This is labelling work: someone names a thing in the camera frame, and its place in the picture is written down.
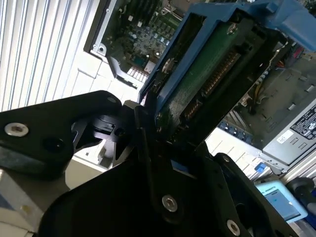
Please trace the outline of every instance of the black mounting arm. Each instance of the black mounting arm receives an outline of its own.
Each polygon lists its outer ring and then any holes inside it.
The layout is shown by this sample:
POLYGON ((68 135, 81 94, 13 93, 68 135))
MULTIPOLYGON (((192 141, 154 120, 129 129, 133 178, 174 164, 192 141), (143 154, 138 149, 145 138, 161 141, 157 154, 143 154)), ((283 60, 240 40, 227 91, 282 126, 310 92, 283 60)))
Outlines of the black mounting arm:
POLYGON ((98 91, 0 113, 0 166, 38 179, 102 139, 117 147, 113 168, 60 196, 37 236, 297 236, 226 154, 164 141, 152 111, 98 91))

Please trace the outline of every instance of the wire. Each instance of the wire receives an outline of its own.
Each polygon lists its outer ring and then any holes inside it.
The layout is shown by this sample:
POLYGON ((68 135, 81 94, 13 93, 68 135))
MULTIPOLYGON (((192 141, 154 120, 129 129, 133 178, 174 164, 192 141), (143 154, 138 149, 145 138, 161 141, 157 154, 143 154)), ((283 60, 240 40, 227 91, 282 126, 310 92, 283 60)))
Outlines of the wire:
POLYGON ((276 66, 279 67, 279 68, 284 68, 284 63, 282 61, 278 61, 276 66))
POLYGON ((268 98, 268 96, 263 96, 257 101, 257 105, 260 105, 263 99, 268 98))
POLYGON ((258 97, 258 94, 259 94, 259 91, 260 91, 261 86, 262 86, 262 82, 261 82, 259 85, 257 85, 257 87, 256 87, 255 95, 254 95, 254 98, 253 98, 255 104, 256 104, 257 97, 258 97))

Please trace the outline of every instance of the small display screen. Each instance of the small display screen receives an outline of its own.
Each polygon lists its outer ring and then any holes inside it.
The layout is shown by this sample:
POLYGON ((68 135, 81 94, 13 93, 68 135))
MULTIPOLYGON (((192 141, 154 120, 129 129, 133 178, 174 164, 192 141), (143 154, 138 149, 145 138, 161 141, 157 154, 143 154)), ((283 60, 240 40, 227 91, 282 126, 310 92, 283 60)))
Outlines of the small display screen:
POLYGON ((291 220, 301 215, 295 206, 283 195, 279 189, 265 195, 265 198, 278 211, 285 221, 291 220))

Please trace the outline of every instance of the blue screen device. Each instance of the blue screen device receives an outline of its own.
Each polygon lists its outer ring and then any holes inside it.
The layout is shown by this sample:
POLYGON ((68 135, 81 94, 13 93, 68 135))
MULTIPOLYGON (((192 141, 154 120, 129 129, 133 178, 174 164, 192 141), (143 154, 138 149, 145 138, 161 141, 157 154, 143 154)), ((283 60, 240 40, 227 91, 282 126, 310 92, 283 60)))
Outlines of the blue screen device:
POLYGON ((287 223, 307 216, 307 211, 279 180, 256 185, 257 189, 287 223))

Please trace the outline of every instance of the metal panel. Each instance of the metal panel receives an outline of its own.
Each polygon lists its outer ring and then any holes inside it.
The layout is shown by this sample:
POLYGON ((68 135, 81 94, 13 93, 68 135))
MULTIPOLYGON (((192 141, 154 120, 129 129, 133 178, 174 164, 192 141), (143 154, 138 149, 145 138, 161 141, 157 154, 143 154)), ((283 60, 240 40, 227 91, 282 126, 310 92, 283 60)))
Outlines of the metal panel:
POLYGON ((0 0, 0 110, 71 96, 98 3, 0 0))
POLYGON ((296 177, 308 177, 316 182, 316 151, 311 152, 298 165, 289 170, 281 181, 286 184, 296 177))
POLYGON ((217 153, 228 154, 250 180, 256 180, 269 176, 272 172, 266 167, 262 173, 258 173, 255 167, 262 162, 259 158, 261 151, 239 140, 229 133, 215 128, 206 139, 209 152, 214 156, 217 153))

